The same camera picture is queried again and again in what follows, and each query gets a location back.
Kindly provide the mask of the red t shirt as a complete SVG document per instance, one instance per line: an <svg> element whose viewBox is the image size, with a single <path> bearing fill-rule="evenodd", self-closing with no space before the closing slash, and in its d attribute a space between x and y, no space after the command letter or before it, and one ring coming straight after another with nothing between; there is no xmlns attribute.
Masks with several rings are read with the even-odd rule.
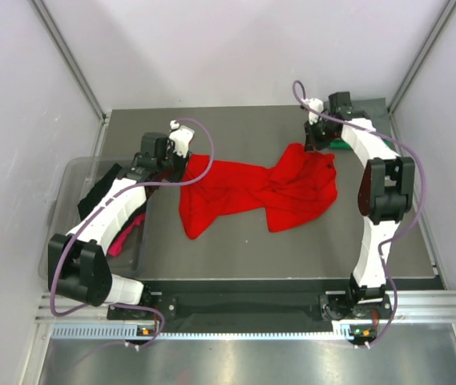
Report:
<svg viewBox="0 0 456 385"><path fill-rule="evenodd" d="M184 232L198 238L222 216L264 209L268 231L278 233L322 216L337 199L332 153L289 144L271 168L215 160L206 176L180 190Z"/></svg>

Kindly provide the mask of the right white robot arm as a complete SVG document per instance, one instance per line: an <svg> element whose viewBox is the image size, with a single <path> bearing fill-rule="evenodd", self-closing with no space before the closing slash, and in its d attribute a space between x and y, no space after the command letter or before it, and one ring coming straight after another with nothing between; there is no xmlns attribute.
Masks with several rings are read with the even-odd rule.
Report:
<svg viewBox="0 0 456 385"><path fill-rule="evenodd" d="M389 146L391 139L377 131L364 111L353 108L348 92L321 100L298 97L308 114L305 150L320 151L336 140L349 145L364 168L357 195L363 216L361 251L349 280L345 308L354 317L366 316L385 301L385 271L391 239L413 205L414 159L400 156Z"/></svg>

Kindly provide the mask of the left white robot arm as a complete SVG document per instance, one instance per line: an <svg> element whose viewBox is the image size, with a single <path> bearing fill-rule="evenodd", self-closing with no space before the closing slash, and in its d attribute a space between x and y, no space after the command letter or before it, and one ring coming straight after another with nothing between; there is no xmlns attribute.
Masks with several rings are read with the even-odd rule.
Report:
<svg viewBox="0 0 456 385"><path fill-rule="evenodd" d="M111 272L107 252L123 227L147 203L162 180L179 182L189 158L194 131L185 126L170 134L143 135L131 164L121 168L91 212L65 234L48 243L48 287L89 306L120 303L136 318L153 307L142 282Z"/></svg>

